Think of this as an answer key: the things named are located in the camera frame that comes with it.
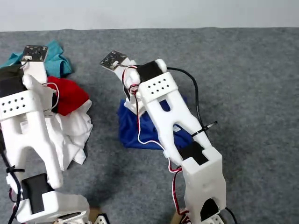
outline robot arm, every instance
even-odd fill
[[[1,155],[8,167],[7,183],[18,195],[8,223],[16,217],[21,223],[91,224],[86,198],[55,191],[63,177],[45,123],[54,93],[46,86],[46,53],[46,46],[26,46],[20,68],[0,70],[0,123],[6,148]],[[24,179],[30,148],[42,158],[47,173]]]
[[[144,111],[148,112],[165,157],[181,166],[186,184],[185,212],[191,223],[210,224],[216,220],[222,223],[218,216],[226,207],[222,155],[211,145],[203,127],[190,113],[164,61],[158,59],[136,66],[124,54],[112,51],[101,65],[112,70],[122,81],[127,96],[125,106],[138,118]],[[159,103],[162,100],[167,101],[170,111],[163,110]],[[194,142],[177,149],[173,139],[175,124],[191,134]]]

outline carpet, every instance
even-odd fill
[[[189,71],[199,85],[201,116],[223,155],[227,205],[241,224],[299,223],[299,28],[59,30],[0,33],[0,64],[26,44],[58,40],[75,69],[69,79],[89,94],[94,129],[84,165],[72,163],[61,192],[82,194],[112,224],[167,224],[174,214],[172,174],[161,151],[118,141],[121,82],[99,62],[111,50],[138,64],[157,58]],[[172,72],[195,115],[192,82]],[[45,171],[30,151],[28,175]],[[0,163],[0,219],[12,204]],[[177,179],[183,206],[184,180]],[[228,223],[232,219],[226,212]]]

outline black cable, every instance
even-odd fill
[[[194,88],[195,88],[195,104],[196,104],[196,115],[197,115],[197,119],[200,123],[200,125],[203,127],[203,123],[202,123],[202,119],[200,116],[200,112],[199,112],[199,92],[198,92],[198,85],[197,82],[195,80],[195,78],[187,71],[183,70],[183,69],[178,69],[178,68],[173,68],[173,67],[167,67],[168,70],[174,70],[174,71],[180,71],[185,73],[193,82]]]
[[[195,80],[195,78],[186,70],[184,69],[178,69],[178,68],[173,68],[173,67],[167,67],[168,70],[174,70],[174,71],[180,71],[183,72],[184,74],[186,74],[193,82],[194,88],[195,88],[195,104],[196,104],[196,115],[197,115],[197,119],[199,121],[199,124],[201,125],[202,129],[198,130],[197,132],[195,132],[194,134],[192,134],[191,136],[194,137],[195,135],[204,132],[206,134],[206,136],[208,137],[206,130],[209,129],[210,127],[216,125],[218,122],[214,121],[213,123],[209,124],[209,125],[204,125],[200,116],[200,112],[199,112],[199,91],[198,91],[198,85],[197,82]]]
[[[232,218],[233,218],[235,224],[238,224],[238,221],[237,221],[237,219],[236,219],[234,213],[232,212],[232,210],[229,209],[228,207],[225,207],[225,209],[230,213],[230,215],[232,216]]]
[[[5,166],[7,167],[7,172],[10,173],[10,175],[14,179],[14,181],[15,181],[15,183],[17,185],[17,190],[18,190],[17,200],[16,200],[16,203],[15,203],[15,207],[14,207],[13,213],[11,214],[10,219],[8,221],[8,224],[12,224],[13,220],[15,218],[15,215],[16,215],[18,209],[19,209],[19,205],[20,205],[20,201],[21,201],[21,185],[20,185],[20,182],[19,182],[18,178],[14,174],[14,172],[15,172],[14,171],[14,166],[11,167],[9,165],[8,159],[7,159],[6,155],[5,155],[5,152],[4,152],[4,150],[5,150],[4,142],[0,142],[0,144],[1,144],[0,145],[0,154],[2,156],[2,159],[4,161]]]

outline white wire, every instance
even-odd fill
[[[52,109],[53,109],[54,107],[56,107],[57,104],[58,104],[60,93],[59,93],[59,89],[58,89],[58,86],[57,86],[56,83],[45,83],[45,84],[43,84],[43,85],[48,85],[48,84],[55,85],[56,90],[57,90],[57,101],[56,101],[56,103],[54,104],[54,106],[52,106],[52,108],[51,108],[51,110],[52,110]]]
[[[146,142],[142,142],[140,140],[141,127],[140,127],[140,116],[139,116],[139,114],[137,114],[137,119],[138,119],[138,136],[137,136],[137,140],[139,141],[139,143],[145,145],[145,144],[148,144],[150,142],[153,142],[153,143],[157,144],[158,146],[160,146],[165,151],[165,148],[157,141],[149,140],[149,141],[146,141]],[[173,174],[177,172],[177,170],[173,170],[173,171],[171,170],[171,161],[170,161],[169,158],[168,158],[168,170],[169,170],[169,172],[171,172]]]

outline wooden block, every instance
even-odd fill
[[[174,213],[170,224],[179,224],[179,221],[181,221],[181,218],[182,217],[177,212]]]

